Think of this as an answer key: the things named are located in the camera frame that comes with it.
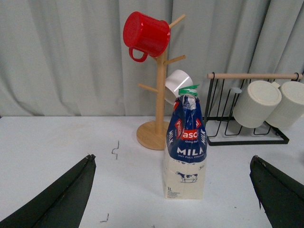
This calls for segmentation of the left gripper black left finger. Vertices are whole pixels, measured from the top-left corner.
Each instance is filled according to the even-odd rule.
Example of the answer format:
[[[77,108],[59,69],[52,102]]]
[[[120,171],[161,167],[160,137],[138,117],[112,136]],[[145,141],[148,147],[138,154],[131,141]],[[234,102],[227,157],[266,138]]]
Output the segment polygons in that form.
[[[2,228],[77,228],[91,193],[96,163],[87,155],[27,204],[0,222]]]

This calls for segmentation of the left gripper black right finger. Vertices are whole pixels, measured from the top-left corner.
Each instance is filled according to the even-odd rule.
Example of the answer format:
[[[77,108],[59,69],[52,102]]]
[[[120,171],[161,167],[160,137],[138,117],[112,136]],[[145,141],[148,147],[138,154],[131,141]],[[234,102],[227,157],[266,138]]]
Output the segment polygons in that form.
[[[304,226],[304,186],[258,156],[250,162],[250,178],[274,228]]]

